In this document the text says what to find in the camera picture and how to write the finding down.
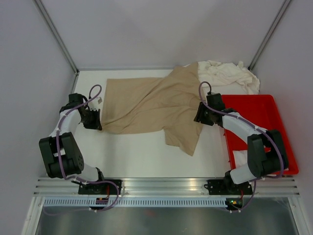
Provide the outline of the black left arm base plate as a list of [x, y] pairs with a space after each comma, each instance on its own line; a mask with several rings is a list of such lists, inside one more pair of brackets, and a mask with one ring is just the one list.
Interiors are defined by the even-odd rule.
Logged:
[[79, 184], [79, 195], [119, 195], [122, 189], [122, 180], [109, 179], [99, 184]]

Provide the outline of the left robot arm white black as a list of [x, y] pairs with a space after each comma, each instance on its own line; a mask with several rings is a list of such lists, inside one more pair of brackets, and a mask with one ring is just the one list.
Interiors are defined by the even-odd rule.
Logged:
[[50, 178], [77, 179], [89, 183], [97, 194], [103, 193], [107, 182], [100, 169], [84, 163], [83, 155], [74, 138], [79, 124], [90, 130], [102, 130], [100, 110], [91, 109], [87, 98], [78, 93], [68, 96], [68, 104], [60, 109], [60, 119], [53, 132], [40, 139], [39, 148]]

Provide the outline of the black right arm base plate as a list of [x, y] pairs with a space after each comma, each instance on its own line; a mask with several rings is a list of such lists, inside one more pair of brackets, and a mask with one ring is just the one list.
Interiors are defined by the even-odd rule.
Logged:
[[242, 184], [230, 183], [229, 185], [223, 179], [207, 180], [204, 188], [208, 190], [209, 195], [252, 195], [252, 187], [248, 182]]

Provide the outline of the beige t shirt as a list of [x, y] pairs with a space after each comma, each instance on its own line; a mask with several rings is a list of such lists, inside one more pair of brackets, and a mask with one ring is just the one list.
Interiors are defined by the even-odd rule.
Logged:
[[167, 145], [193, 156], [202, 130], [194, 121], [199, 84], [197, 62], [177, 66], [165, 77], [108, 79], [102, 128], [113, 134], [163, 130]]

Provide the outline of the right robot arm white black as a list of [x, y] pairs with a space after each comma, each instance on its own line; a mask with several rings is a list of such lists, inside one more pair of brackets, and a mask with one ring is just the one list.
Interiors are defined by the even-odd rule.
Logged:
[[195, 122], [218, 125], [239, 137], [247, 144], [247, 163], [225, 174], [223, 187], [228, 193], [235, 193], [241, 183], [262, 177], [284, 173], [289, 160], [278, 130], [268, 130], [245, 119], [239, 112], [226, 108], [221, 94], [208, 93], [206, 100], [200, 97]]

